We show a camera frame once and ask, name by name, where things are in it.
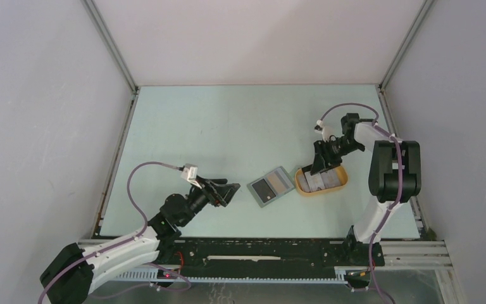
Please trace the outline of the black VIP card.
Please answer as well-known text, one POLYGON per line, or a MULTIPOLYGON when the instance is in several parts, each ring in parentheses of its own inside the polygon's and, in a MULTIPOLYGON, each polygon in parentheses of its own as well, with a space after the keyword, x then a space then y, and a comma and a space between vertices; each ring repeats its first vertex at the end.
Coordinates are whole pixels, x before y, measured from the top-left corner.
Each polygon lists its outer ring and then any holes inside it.
POLYGON ((261 203, 267 203, 277 196, 264 179, 252 183, 251 188, 254 190, 261 203))

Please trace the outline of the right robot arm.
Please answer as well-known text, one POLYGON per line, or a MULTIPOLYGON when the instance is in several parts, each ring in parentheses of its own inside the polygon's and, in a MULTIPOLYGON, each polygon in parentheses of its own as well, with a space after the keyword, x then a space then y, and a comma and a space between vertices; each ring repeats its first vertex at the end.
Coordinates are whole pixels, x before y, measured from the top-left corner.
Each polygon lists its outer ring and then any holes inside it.
POLYGON ((317 121, 315 131, 322 139, 313 144, 315 155, 309 174, 315 176, 341 166, 343 157, 349 153, 371 153, 368 172, 371 201, 351 227, 342 249, 345 261, 358 265, 380 241, 380 232, 389 217, 421 191, 420 144, 399 139, 381 128, 376 120, 362 119, 357 113, 346 114, 341 124, 342 135, 336 137, 322 120, 317 121))

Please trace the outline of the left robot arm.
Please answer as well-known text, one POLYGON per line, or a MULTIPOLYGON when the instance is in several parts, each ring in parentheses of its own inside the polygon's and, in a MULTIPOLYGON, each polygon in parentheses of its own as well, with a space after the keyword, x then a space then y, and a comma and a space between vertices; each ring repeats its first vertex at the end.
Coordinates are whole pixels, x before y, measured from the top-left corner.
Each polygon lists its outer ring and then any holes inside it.
POLYGON ((200 177, 188 194, 169 195, 144 227, 97 245, 66 245, 40 275, 44 289, 39 302, 83 303, 98 287, 130 269, 172 261, 180 228, 206 205, 227 206, 239 189, 240 184, 226 179, 200 177))

